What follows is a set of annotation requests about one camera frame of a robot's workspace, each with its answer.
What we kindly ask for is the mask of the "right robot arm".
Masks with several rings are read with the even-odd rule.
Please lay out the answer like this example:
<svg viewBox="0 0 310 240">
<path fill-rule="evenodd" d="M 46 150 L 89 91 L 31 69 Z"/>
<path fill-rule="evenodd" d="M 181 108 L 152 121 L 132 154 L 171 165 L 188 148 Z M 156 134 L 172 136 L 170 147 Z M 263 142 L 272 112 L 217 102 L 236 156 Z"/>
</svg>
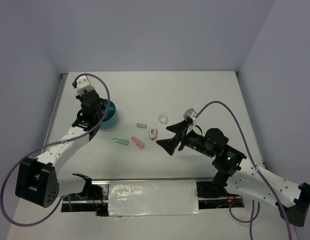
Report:
<svg viewBox="0 0 310 240">
<path fill-rule="evenodd" d="M 210 128 L 205 135 L 196 133 L 192 120 L 187 118 L 166 127 L 175 135 L 156 143 L 169 155 L 188 147 L 212 158 L 217 173 L 211 187 L 218 196 L 240 195 L 277 207 L 283 219 L 302 227 L 310 206 L 310 185 L 294 183 L 259 165 L 253 165 L 244 153 L 231 147 L 229 139 L 218 128 Z"/>
</svg>

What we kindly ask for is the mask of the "grey eraser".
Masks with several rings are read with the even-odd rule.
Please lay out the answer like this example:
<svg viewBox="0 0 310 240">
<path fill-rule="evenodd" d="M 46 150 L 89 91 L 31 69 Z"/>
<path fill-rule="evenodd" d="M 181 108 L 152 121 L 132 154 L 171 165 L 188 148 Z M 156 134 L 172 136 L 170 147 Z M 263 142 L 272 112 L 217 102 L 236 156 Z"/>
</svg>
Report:
<svg viewBox="0 0 310 240">
<path fill-rule="evenodd" d="M 137 127 L 137 128 L 143 128 L 143 129 L 146 129 L 146 128 L 147 128 L 147 125 L 146 125 L 146 124 L 144 124 L 144 123 L 139 123 L 139 122 L 138 122 L 138 123 L 136 124 L 136 127 Z"/>
</svg>

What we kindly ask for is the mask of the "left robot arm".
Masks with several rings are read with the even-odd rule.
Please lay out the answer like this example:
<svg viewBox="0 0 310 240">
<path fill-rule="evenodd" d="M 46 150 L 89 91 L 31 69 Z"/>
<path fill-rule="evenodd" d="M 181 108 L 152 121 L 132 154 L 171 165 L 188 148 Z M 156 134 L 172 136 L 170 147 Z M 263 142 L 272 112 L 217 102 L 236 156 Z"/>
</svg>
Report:
<svg viewBox="0 0 310 240">
<path fill-rule="evenodd" d="M 95 90 L 85 90 L 76 98 L 81 109 L 69 131 L 56 144 L 35 158 L 26 157 L 19 165 L 15 195 L 44 208 L 66 194 L 67 182 L 58 180 L 66 162 L 88 144 L 100 129 L 106 106 Z"/>
</svg>

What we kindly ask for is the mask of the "pink highlighter cap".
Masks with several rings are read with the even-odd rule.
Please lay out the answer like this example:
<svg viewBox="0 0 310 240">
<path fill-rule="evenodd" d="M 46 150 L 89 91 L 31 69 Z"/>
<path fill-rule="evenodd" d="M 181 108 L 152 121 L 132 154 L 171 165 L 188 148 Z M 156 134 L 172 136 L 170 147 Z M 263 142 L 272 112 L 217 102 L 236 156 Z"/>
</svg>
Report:
<svg viewBox="0 0 310 240">
<path fill-rule="evenodd" d="M 145 147 L 145 144 L 139 140 L 137 137 L 135 136 L 132 136 L 131 137 L 131 140 L 140 148 L 140 149 L 143 149 Z"/>
</svg>

